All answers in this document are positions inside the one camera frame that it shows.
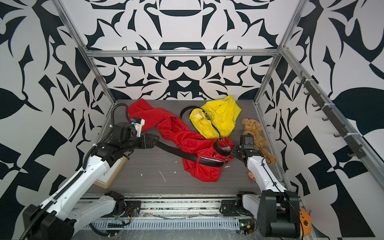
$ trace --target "black and white patterned wall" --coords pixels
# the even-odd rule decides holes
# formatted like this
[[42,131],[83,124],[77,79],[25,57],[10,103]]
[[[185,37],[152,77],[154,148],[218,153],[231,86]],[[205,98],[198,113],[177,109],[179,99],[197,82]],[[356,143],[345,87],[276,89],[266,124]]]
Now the black and white patterned wall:
[[0,239],[82,165],[111,103],[50,1],[0,0]]
[[65,0],[89,49],[276,48],[298,0]]
[[[384,157],[383,1],[310,0],[289,50]],[[260,102],[273,144],[318,237],[384,235],[384,192],[282,59]]]
[[116,99],[253,99],[271,56],[98,58]]
[[[65,0],[90,50],[277,48],[298,0]],[[271,57],[98,58],[116,99],[253,99]]]

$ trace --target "teddy bear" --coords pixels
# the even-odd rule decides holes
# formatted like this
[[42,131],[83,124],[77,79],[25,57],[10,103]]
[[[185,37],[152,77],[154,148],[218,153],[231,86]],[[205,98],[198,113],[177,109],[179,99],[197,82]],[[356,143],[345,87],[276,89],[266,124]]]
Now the teddy bear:
[[255,149],[260,149],[261,152],[266,157],[266,161],[269,164],[276,164],[277,158],[272,153],[268,152],[265,148],[265,146],[269,145],[269,140],[260,136],[260,133],[263,131],[263,126],[254,119],[248,119],[245,118],[242,121],[242,124],[244,124],[244,135],[251,134],[253,135],[253,141],[255,142]]

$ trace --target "orange object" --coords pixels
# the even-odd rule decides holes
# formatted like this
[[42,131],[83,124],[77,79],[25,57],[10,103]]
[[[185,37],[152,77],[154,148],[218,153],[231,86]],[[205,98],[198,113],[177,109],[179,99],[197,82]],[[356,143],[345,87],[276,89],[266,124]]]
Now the orange object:
[[255,178],[255,176],[251,172],[248,172],[248,176],[249,176],[249,178],[251,179],[252,182],[256,182],[256,178]]
[[303,208],[300,208],[300,221],[303,225],[303,236],[308,236],[312,231],[312,221],[309,214]]

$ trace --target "gray table surface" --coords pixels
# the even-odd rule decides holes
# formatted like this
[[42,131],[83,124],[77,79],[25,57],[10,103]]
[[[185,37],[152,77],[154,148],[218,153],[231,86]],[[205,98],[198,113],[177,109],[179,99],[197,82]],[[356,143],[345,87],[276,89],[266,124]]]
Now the gray table surface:
[[[129,106],[135,101],[118,100],[118,103],[126,103]],[[163,108],[179,116],[181,110],[186,106],[202,106],[206,101],[148,100],[147,102],[154,108]],[[249,118],[258,121],[259,117],[251,100],[239,100],[236,103],[242,111],[229,138],[234,143],[239,143],[239,136],[243,134],[244,130],[242,119]],[[188,119],[188,113],[189,111],[183,116],[183,120],[192,131],[197,132]],[[125,121],[124,107],[118,107],[115,111],[115,123]],[[101,134],[106,134],[108,130],[109,128],[105,128]],[[160,136],[156,127],[147,132]],[[175,146],[172,141],[164,140],[162,137],[160,137],[160,141]],[[130,159],[121,169],[109,190],[121,194],[237,194],[238,191],[254,191],[261,194],[258,185],[248,177],[249,170],[243,162],[234,158],[226,166],[229,167],[222,168],[217,182],[202,182],[184,170],[181,157],[156,146],[152,149],[137,149],[130,155]],[[86,193],[103,194],[104,192],[106,192],[105,189],[93,185]]]

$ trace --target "cable tie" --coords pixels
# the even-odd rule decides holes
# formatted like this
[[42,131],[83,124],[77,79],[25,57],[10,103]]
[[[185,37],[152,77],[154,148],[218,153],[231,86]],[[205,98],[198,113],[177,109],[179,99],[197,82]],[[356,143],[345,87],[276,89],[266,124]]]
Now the cable tie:
[[343,139],[346,138],[347,136],[350,136],[350,135],[360,135],[360,133],[358,133],[358,132],[348,132],[348,133],[345,134]]
[[335,104],[334,103],[325,103],[321,109],[323,109],[325,106],[328,106],[328,105],[335,105]]

